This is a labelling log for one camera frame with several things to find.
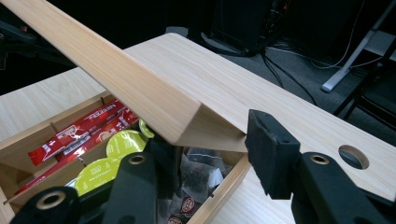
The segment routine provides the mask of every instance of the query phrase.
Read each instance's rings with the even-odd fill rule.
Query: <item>wooden box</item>
[[[51,158],[33,166],[27,154],[28,151],[41,146],[57,131],[112,99],[114,97],[108,91],[105,91],[0,143],[0,200],[2,201],[0,204],[0,222],[9,222],[15,216],[15,213],[38,192],[53,186],[64,186],[74,179],[84,167],[79,160],[74,160],[36,185],[14,195],[20,187],[43,174],[57,162],[54,158]],[[81,156],[82,159],[89,164],[92,161],[104,158],[106,156],[106,143],[107,141],[86,152]],[[208,198],[189,223],[210,221],[242,181],[250,167],[246,153],[221,151],[221,155],[224,161],[227,164],[234,165],[234,168],[218,186],[213,197]]]

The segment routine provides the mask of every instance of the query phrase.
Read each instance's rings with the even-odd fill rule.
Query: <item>light wood table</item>
[[[318,151],[333,157],[359,187],[394,200],[395,147],[180,35],[162,35],[125,51],[153,73],[223,114],[240,130],[247,127],[250,108],[272,114],[301,142],[302,152]],[[100,84],[76,68],[0,96],[0,141],[103,91]],[[363,152],[370,161],[369,168],[357,170],[343,162],[338,154],[342,145]],[[252,168],[213,219],[213,223],[293,222],[290,201],[266,197]]]

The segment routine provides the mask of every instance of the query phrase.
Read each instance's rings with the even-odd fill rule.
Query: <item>snack package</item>
[[[124,108],[125,105],[123,105],[120,100],[115,99],[105,105],[100,106],[96,110],[74,122],[72,125],[61,130],[46,144],[28,152],[33,165],[40,164],[58,152],[65,150],[66,148],[75,144],[90,133],[93,133],[101,125],[113,119]]]
[[[19,194],[20,192],[26,189],[29,189],[34,184],[40,182],[47,176],[51,175],[55,171],[64,167],[70,161],[76,159],[80,155],[84,154],[86,151],[92,149],[93,147],[101,143],[103,140],[110,137],[112,134],[125,129],[126,127],[132,125],[137,120],[138,120],[137,115],[134,112],[132,112],[130,109],[125,108],[114,119],[109,121],[107,124],[104,124],[94,133],[85,136],[83,139],[75,143],[73,146],[55,155],[55,158],[58,160],[58,163],[56,163],[51,168],[49,168],[48,171],[45,172],[43,175],[40,175],[39,177],[35,178],[25,186],[20,188],[17,192],[15,192],[15,195]]]

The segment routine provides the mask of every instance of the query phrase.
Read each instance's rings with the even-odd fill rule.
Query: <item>red packaging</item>
[[[15,192],[15,195],[19,194],[20,192],[26,189],[29,189],[34,184],[40,182],[47,176],[59,170],[73,159],[79,157],[80,155],[84,154],[86,151],[92,149],[93,147],[95,147],[100,142],[110,137],[114,133],[121,131],[126,127],[130,126],[137,120],[138,120],[137,115],[134,112],[132,112],[130,109],[125,108],[114,119],[112,119],[107,124],[97,129],[91,135],[85,136],[83,139],[75,143],[73,146],[55,155],[56,159],[58,160],[58,163],[56,163],[51,168],[49,168],[49,170],[46,171],[43,175],[40,175],[39,177],[35,178],[25,186],[20,188],[17,192]]]
[[[63,129],[53,136],[43,146],[28,152],[34,165],[38,165],[56,153],[75,144],[80,139],[93,133],[101,125],[113,119],[125,108],[118,99],[115,99],[105,105],[100,106],[91,113],[74,122],[69,127]]]

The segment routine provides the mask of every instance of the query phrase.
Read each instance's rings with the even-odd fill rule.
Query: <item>black chair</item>
[[[344,120],[348,119],[357,107],[396,131],[396,66],[390,60],[395,49],[396,38],[373,71],[334,111],[335,116],[338,116],[353,101],[343,117]]]

